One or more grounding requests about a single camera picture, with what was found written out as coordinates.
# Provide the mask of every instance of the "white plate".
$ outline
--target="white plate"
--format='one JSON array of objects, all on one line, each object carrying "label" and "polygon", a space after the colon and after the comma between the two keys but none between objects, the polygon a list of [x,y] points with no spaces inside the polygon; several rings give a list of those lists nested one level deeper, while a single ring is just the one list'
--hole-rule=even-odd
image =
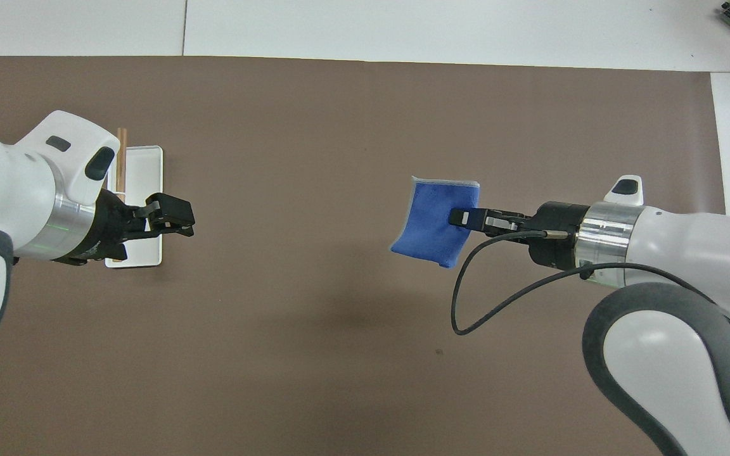
[{"label": "white plate", "polygon": [[[117,162],[109,168],[106,189],[114,191]],[[125,203],[145,206],[145,199],[162,191],[162,148],[138,146],[125,148]],[[124,243],[128,259],[124,262],[106,259],[107,268],[141,268],[162,263],[162,236],[135,239]]]}]

